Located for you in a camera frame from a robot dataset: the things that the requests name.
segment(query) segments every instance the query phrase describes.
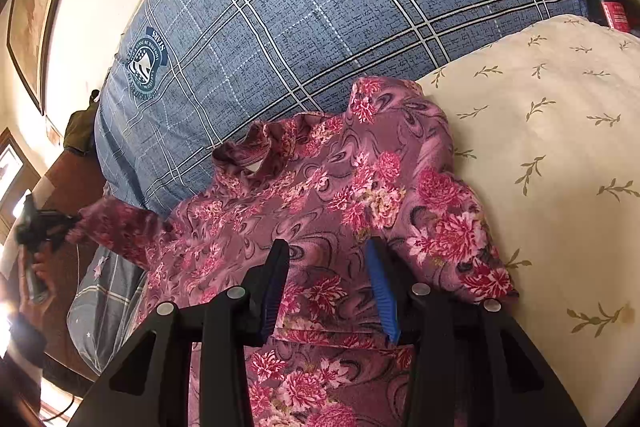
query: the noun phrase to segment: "shirt cuff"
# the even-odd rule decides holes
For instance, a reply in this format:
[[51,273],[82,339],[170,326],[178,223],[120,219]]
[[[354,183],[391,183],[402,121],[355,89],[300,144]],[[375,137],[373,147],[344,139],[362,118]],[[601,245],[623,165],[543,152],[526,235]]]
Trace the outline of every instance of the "shirt cuff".
[[33,365],[29,360],[25,359],[15,344],[14,340],[9,341],[6,348],[6,354],[14,361],[27,377],[31,378],[37,385],[42,381],[42,368]]
[[[22,359],[34,367],[42,368],[44,348],[47,346],[44,335],[34,328],[22,314],[15,317],[10,333],[9,346],[14,346],[14,353],[19,353]],[[15,360],[14,353],[10,353],[10,355]]]

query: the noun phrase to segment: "blue plaid comforter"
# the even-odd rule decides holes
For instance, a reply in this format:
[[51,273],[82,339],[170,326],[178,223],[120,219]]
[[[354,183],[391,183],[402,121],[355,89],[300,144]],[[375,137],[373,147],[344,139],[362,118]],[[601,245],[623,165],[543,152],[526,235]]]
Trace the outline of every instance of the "blue plaid comforter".
[[[143,0],[101,95],[102,171],[121,200],[167,215],[209,185],[212,149],[251,121],[341,112],[358,76],[417,79],[562,13],[586,15],[584,0]],[[129,272],[120,301],[138,287]],[[111,291],[113,273],[102,279]],[[117,349],[112,329],[100,341]],[[110,350],[94,348],[98,369]]]

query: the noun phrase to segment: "embroidered logo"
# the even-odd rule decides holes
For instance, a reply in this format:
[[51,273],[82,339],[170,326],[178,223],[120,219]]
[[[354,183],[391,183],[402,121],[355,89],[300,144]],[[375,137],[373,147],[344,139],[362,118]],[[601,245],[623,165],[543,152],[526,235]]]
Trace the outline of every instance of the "embroidered logo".
[[125,71],[135,97],[151,98],[158,90],[158,69],[166,66],[168,54],[160,34],[150,26],[140,37],[127,56]]

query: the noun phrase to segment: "shirt sleeve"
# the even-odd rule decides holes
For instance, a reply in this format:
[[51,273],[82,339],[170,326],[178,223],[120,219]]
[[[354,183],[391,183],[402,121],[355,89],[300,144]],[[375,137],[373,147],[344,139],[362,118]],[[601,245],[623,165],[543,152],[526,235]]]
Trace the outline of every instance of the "shirt sleeve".
[[34,411],[40,410],[40,382],[44,363],[44,335],[18,314],[11,326],[11,339],[4,365],[15,382],[16,391]]
[[108,196],[83,208],[81,220],[66,235],[70,243],[92,239],[123,256],[142,269],[149,270],[149,250],[158,247],[163,232],[172,227],[151,210],[137,208]]

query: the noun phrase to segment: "stain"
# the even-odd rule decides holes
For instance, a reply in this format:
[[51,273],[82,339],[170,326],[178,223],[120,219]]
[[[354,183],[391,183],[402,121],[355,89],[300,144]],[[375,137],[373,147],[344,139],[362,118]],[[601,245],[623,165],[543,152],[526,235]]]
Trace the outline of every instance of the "stain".
[[626,303],[620,310],[620,321],[623,324],[633,324],[636,321],[636,310],[631,307],[631,304]]

